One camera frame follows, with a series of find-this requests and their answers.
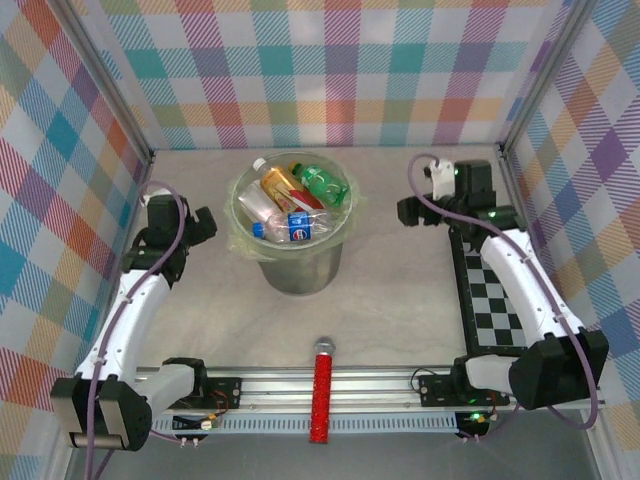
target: pepsi bottle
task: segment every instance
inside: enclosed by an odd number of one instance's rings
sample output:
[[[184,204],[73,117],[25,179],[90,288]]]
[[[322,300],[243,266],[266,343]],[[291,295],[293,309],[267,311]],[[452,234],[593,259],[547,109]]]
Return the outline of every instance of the pepsi bottle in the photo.
[[[318,240],[334,229],[333,216],[326,210],[276,213],[264,222],[253,224],[253,235],[271,243],[283,244]]]

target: red glitter stick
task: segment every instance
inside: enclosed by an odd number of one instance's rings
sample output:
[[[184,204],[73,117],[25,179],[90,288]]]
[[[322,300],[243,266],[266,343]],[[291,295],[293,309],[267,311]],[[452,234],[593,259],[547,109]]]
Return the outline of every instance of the red glitter stick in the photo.
[[[329,443],[329,403],[331,401],[331,365],[336,347],[329,337],[318,339],[316,348],[316,370],[313,377],[313,399],[311,401],[311,443]]]

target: plastic bag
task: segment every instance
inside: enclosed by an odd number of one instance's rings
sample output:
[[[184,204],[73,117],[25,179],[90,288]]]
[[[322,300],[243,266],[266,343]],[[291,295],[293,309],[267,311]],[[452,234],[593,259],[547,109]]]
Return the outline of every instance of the plastic bag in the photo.
[[[252,232],[252,223],[244,213],[238,195],[247,186],[258,179],[258,174],[250,166],[248,170],[236,181],[231,183],[229,196],[225,204],[225,214],[229,219],[228,246],[235,252],[249,260],[259,262],[274,262],[278,260],[297,260],[320,253],[334,247],[348,238],[355,230],[357,219],[361,217],[366,199],[360,195],[360,188],[355,178],[336,162],[326,157],[308,152],[285,152],[265,157],[269,165],[279,165],[287,168],[291,162],[299,162],[304,165],[317,165],[327,170],[332,175],[346,181],[349,184],[349,193],[338,208],[327,208],[333,213],[336,228],[331,235],[316,241],[301,243],[287,243],[276,245],[267,240],[255,238]]]

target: metal cap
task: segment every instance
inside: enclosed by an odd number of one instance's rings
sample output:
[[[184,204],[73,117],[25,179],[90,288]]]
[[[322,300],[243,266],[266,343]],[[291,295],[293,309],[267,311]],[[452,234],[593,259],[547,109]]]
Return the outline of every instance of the metal cap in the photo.
[[[336,345],[333,343],[333,340],[329,337],[320,337],[316,340],[316,354],[317,355],[333,355],[333,352],[336,351]]]

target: plaid wallpaper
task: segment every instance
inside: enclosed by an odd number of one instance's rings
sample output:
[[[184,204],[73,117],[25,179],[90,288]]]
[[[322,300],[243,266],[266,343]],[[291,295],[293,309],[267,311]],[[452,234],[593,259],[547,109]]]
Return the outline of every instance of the plaid wallpaper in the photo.
[[[51,451],[49,391],[88,350],[144,170],[45,0],[0,2],[0,479]]]
[[[640,1],[600,0],[519,142],[514,170],[541,261],[602,328],[610,415],[640,471]]]
[[[74,3],[150,143],[193,149],[493,143],[571,0]]]

